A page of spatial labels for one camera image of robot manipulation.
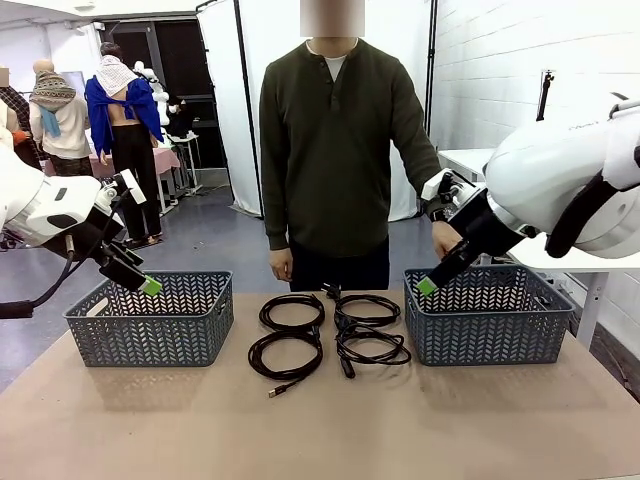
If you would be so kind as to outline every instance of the man's left hand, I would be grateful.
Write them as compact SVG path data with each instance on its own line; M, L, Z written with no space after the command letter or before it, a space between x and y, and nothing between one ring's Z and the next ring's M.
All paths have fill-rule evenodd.
M433 246L442 260L462 240L462 237L447 222L433 222Z

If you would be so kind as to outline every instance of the pink tablecloth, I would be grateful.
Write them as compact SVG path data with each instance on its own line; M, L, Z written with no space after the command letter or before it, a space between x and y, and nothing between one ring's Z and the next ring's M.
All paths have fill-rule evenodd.
M156 161L156 173L158 175L162 175L164 172L169 171L171 168L180 168L180 160L175 153L173 153L168 148L154 148L153 156ZM113 160L111 159L111 155L107 155L107 165L102 165L98 160L98 157L95 155L91 155L89 157L91 160L91 169L93 170L93 176L96 178L107 178L113 177L115 174L115 170L113 168ZM56 174L51 161L47 160L45 165L45 171L49 176L54 176Z

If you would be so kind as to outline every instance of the plastic basket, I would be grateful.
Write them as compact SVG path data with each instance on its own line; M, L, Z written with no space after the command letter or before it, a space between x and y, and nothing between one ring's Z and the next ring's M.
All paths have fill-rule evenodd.
M230 272L149 272L155 297L107 280L65 318L87 367L205 367L233 324Z
M424 365L554 363L573 306L515 265L476 267L425 297L430 270L405 272L409 334Z

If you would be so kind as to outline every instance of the gray floor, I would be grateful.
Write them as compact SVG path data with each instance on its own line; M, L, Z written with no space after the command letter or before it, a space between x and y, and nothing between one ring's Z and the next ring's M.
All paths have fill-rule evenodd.
M285 292L267 263L264 226L230 209L222 189L184 200L164 219L166 241L142 250L148 270L231 270L235 292ZM402 287L407 268L435 266L426 218L391 225L391 288ZM32 299L60 274L64 261L43 249L0 253L0 302ZM95 265L82 267L28 320L0 320L0 392L68 327L62 314L101 281Z

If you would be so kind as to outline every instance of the white curtain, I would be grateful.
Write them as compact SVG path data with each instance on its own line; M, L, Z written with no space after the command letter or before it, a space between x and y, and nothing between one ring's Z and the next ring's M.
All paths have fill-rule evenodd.
M198 14L198 21L207 49L209 74L215 86L220 133L235 203L248 213L260 215L258 174L251 145L233 0L210 4Z
M260 89L267 65L296 48L304 40L300 37L300 1L240 0L240 10L253 122L256 138L259 139ZM255 205L259 208L254 178L255 168L248 122L246 121L246 100L240 68L233 1L222 0L213 3L199 15L199 20L205 42L210 50L208 54L209 68L216 83L218 113L221 116L221 130L229 158L234 194L240 203L240 194L243 195L242 198L247 198L244 195L253 193ZM403 0L402 2L368 0L366 28L364 39L367 42L399 58L407 68L416 86L416 93L424 107L429 43L429 2L425 2L425 0ZM236 123L229 123L228 128L224 128L222 125L223 116ZM225 130L232 129L233 132L225 133ZM243 149L236 149L236 143L243 143ZM231 172L232 163L238 167L238 170L241 166L242 171L234 175ZM395 221L412 217L416 214L416 193L407 180L400 155L393 146L391 172L389 220Z

